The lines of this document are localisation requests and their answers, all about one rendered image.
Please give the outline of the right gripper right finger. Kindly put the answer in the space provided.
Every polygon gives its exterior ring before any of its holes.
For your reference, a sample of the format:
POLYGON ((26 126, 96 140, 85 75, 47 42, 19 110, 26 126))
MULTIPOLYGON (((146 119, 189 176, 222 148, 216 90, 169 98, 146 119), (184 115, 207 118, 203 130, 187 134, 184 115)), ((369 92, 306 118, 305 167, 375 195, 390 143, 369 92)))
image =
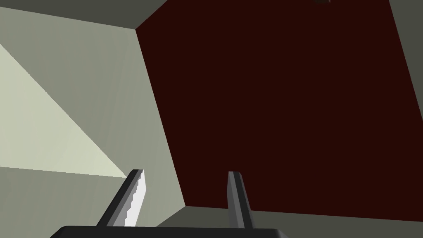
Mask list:
POLYGON ((227 204, 230 228, 255 228, 242 174, 228 173, 227 204))

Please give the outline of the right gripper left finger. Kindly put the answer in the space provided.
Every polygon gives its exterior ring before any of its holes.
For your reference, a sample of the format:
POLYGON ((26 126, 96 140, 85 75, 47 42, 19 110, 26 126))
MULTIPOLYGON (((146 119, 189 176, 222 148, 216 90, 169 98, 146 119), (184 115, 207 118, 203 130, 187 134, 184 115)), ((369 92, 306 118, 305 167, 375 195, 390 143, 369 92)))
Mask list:
POLYGON ((97 225, 134 227, 145 194, 145 172, 142 169, 133 169, 122 183, 97 225))

